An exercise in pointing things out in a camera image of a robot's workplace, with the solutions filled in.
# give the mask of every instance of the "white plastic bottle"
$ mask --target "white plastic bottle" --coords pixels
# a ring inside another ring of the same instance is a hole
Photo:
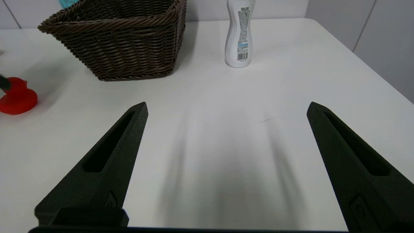
[[[231,67],[245,67],[251,61],[253,43],[250,20],[255,3],[256,0],[227,0],[230,27],[224,54],[226,63]]]

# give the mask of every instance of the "black object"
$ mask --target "black object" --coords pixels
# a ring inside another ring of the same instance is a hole
[[[147,117],[145,102],[123,114],[36,206],[34,212],[39,225],[126,226],[128,217],[122,205]],[[111,224],[107,220],[97,221],[106,219],[107,214],[118,220]],[[90,216],[91,221],[81,216]]]
[[[10,90],[11,84],[10,81],[6,79],[3,75],[0,75],[0,88]]]
[[[115,123],[36,207],[31,233],[285,232],[124,227],[147,115],[141,103]],[[328,108],[312,102],[307,115],[348,229],[414,232],[414,185]]]
[[[350,231],[414,231],[414,185],[328,108],[308,119]]]

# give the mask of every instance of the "white wall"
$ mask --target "white wall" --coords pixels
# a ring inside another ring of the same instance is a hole
[[[351,51],[375,0],[309,0],[306,18],[314,19]]]
[[[22,28],[37,27],[43,20],[61,9],[58,0],[5,1]],[[305,16],[307,5],[308,0],[256,0],[253,18],[302,18]],[[229,13],[226,0],[188,0],[188,21],[227,19]]]
[[[4,4],[3,0],[0,0],[0,29],[13,29],[19,28],[14,21],[12,15]]]
[[[414,103],[414,0],[377,0],[355,54]]]
[[[22,28],[37,27],[62,9],[58,0],[4,0]]]
[[[228,20],[227,0],[188,0],[187,21]],[[253,19],[303,18],[308,0],[256,0]]]

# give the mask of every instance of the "barcode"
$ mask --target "barcode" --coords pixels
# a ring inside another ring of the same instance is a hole
[[[239,54],[237,54],[237,60],[238,61],[240,61],[240,60],[246,60],[247,59],[247,54],[248,53],[239,53]]]

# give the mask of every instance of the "brown wicker basket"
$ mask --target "brown wicker basket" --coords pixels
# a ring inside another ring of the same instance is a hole
[[[100,80],[173,72],[187,0],[80,0],[38,29],[61,41]]]

